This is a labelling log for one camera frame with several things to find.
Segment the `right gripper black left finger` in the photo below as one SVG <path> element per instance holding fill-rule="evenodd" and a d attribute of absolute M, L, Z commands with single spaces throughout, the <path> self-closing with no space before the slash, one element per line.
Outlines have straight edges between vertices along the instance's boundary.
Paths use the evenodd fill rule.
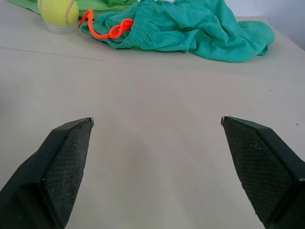
<path fill-rule="evenodd" d="M 74 120 L 53 129 L 0 191 L 2 229 L 63 229 L 84 174 L 94 121 Z"/>

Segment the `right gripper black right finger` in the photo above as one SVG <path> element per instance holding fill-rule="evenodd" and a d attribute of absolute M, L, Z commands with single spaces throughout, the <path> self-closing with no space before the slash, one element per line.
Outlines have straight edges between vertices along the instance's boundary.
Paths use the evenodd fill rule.
<path fill-rule="evenodd" d="M 305 163 L 269 127 L 221 119 L 242 188 L 266 229 L 305 227 Z"/>

